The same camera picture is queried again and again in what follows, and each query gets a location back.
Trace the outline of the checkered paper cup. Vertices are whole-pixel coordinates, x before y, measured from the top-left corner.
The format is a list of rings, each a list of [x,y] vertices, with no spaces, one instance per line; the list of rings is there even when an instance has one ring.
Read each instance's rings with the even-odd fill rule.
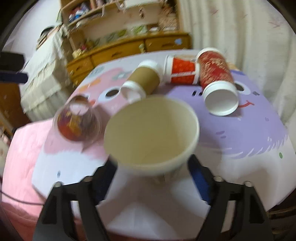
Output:
[[[194,153],[199,136],[199,120],[189,104],[155,95],[110,118],[104,149],[126,171],[165,183]]]

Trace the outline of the dark clear plastic cup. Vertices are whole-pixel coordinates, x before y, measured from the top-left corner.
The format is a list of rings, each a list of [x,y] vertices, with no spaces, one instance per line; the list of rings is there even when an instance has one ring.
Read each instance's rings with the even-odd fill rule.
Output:
[[[53,129],[66,141],[88,145],[101,133],[101,116],[86,96],[77,95],[56,112]]]

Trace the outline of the tall red patterned cup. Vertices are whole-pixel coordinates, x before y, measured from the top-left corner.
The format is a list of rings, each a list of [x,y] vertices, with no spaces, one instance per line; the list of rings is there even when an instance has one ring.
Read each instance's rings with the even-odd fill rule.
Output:
[[[216,48],[204,48],[197,54],[199,84],[208,111],[215,116],[232,114],[239,104],[234,79],[223,54]]]

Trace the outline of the brown sleeve paper cup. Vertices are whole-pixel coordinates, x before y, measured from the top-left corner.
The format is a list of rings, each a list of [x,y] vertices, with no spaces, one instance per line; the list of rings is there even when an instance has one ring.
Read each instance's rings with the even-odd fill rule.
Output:
[[[123,83],[120,93],[129,103],[133,103],[152,94],[162,80],[162,66],[156,61],[144,60]]]

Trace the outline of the small red paper cup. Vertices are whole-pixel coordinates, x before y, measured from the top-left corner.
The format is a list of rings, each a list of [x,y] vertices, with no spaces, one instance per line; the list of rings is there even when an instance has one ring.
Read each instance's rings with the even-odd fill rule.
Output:
[[[194,55],[168,55],[165,58],[163,81],[167,84],[197,85],[200,65]]]

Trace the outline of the white lace covered furniture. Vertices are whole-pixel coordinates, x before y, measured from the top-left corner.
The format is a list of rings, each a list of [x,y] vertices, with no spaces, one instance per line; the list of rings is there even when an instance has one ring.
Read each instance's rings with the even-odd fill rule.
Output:
[[[21,107],[32,122],[52,118],[73,93],[66,69],[72,52],[63,27],[58,26],[25,65],[29,79],[20,86]]]

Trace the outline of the wooden desk with drawers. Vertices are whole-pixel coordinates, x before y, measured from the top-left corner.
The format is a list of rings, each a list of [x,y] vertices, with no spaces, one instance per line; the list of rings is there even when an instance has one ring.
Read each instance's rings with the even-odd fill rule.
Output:
[[[192,40],[185,32],[157,32],[116,40],[113,43],[83,53],[67,64],[66,68],[74,87],[99,64],[131,55],[166,51],[191,49]]]

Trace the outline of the pink quilted blanket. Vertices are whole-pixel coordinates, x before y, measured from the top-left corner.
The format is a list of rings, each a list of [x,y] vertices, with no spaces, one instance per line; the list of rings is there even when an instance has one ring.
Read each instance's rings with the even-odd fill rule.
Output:
[[[32,186],[33,170],[52,120],[38,121],[16,130],[4,166],[2,207],[23,240],[32,240],[45,198]]]

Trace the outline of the wooden desk shelf hutch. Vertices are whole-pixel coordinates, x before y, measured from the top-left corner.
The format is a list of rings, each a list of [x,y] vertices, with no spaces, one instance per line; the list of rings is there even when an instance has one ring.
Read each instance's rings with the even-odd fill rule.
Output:
[[[178,20],[176,10],[176,1],[61,1],[62,21],[73,51],[127,36],[175,32],[162,31],[158,22],[163,11],[174,12]]]

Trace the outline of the white floral curtain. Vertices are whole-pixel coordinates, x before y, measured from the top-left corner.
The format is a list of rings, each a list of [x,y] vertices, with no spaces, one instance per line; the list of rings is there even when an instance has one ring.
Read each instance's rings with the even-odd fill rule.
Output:
[[[295,33],[267,1],[178,1],[194,49],[215,47],[254,80],[295,141]]]

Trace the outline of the cardboard box on desk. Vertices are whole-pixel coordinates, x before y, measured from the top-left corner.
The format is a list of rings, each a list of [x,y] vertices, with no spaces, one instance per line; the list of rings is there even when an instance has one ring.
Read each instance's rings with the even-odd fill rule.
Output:
[[[178,20],[176,14],[174,12],[161,12],[158,25],[162,31],[178,30]]]

